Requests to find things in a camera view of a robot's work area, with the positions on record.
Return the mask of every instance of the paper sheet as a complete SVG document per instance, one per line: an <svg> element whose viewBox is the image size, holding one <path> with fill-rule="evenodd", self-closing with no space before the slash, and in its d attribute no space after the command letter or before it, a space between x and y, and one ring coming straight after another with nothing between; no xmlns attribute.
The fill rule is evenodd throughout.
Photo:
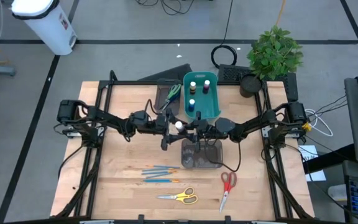
<svg viewBox="0 0 358 224"><path fill-rule="evenodd" d="M299 150L301 151L302 156L303 156L303 158L305 158L306 161L308 161L309 159L318 157L318 155L315 155L315 154L317 154L317 150L316 150L315 146L299 146ZM309 182L310 181L309 174L306 174L305 176L306 176L306 180ZM324 175L324 171L322 171L322 170L311 173L311 178L313 179L313 181L325 181L326 180L326 176Z"/></svg>

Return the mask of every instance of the black pot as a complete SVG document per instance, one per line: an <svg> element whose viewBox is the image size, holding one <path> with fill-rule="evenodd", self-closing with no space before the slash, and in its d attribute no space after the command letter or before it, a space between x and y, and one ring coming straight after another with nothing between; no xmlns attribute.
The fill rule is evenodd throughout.
<svg viewBox="0 0 358 224"><path fill-rule="evenodd" d="M240 79L240 94L243 97L249 98L255 95L262 89L262 81L255 77L254 74L244 75Z"/></svg>

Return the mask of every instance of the small bottle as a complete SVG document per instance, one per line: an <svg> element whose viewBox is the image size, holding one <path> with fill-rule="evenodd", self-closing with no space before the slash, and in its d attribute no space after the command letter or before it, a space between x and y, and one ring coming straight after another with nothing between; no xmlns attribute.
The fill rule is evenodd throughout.
<svg viewBox="0 0 358 224"><path fill-rule="evenodd" d="M190 94L195 94L196 93L196 82L191 82L190 83Z"/></svg>
<svg viewBox="0 0 358 224"><path fill-rule="evenodd" d="M194 105L196 104L196 101L191 99L189 100L189 111L192 112L194 111Z"/></svg>
<svg viewBox="0 0 358 224"><path fill-rule="evenodd" d="M209 80L205 80L204 87L203 87L203 93L208 93L209 84L211 84L211 82Z"/></svg>
<svg viewBox="0 0 358 224"><path fill-rule="evenodd" d="M177 121L175 123L175 127L176 127L176 129L178 130L179 133L182 132L185 129L185 127L183 126L183 124L180 121Z"/></svg>

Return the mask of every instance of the white bucket lid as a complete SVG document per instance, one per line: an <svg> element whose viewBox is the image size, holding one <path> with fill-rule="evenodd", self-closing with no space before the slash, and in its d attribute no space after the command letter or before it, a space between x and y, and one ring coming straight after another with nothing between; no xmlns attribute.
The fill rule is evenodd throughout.
<svg viewBox="0 0 358 224"><path fill-rule="evenodd" d="M17 16L38 16L44 13L53 0L14 0L12 12Z"/></svg>

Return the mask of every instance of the concrete floor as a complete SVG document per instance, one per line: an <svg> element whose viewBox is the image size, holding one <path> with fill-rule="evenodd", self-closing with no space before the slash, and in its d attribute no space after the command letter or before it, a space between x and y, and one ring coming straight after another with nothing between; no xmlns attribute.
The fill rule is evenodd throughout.
<svg viewBox="0 0 358 224"><path fill-rule="evenodd" d="M358 26L358 0L346 2ZM73 3L77 0L61 1L67 14ZM182 1L184 8L189 3ZM79 44L72 54L60 57L5 222L47 218L50 214L57 170L67 143L66 138L52 130L60 100L76 99L82 81L105 80L110 69L120 80L137 80L184 63L189 63L193 70L217 73L209 56L216 44L210 44L209 39L223 38L229 5L230 1L195 0L188 14L168 16L160 4L144 7L130 0L80 0L72 22L80 40L156 41ZM258 38L275 22L280 5L281 1L234 0L227 39ZM4 15L2 39L24 41L0 45L17 69L15 77L0 76L0 206L54 58L43 44L25 44L26 40L38 37L11 16L9 6L4 6ZM290 30L296 40L358 40L340 0L288 0L280 26ZM164 39L175 39L180 46L164 44ZM180 39L203 39L205 44L183 44ZM358 76L358 44L304 43L304 66L297 72L300 102L307 108L318 109L344 95L343 79ZM247 66L250 45L230 45L240 48L237 65ZM231 59L229 52L216 53L219 63L231 63ZM312 131L313 139L332 149L352 142L346 108L327 113L323 118L334 136L329 138ZM320 186L326 189L343 183L340 167L325 171L328 180L319 183ZM344 221L340 208L313 185L310 191L318 218Z"/></svg>

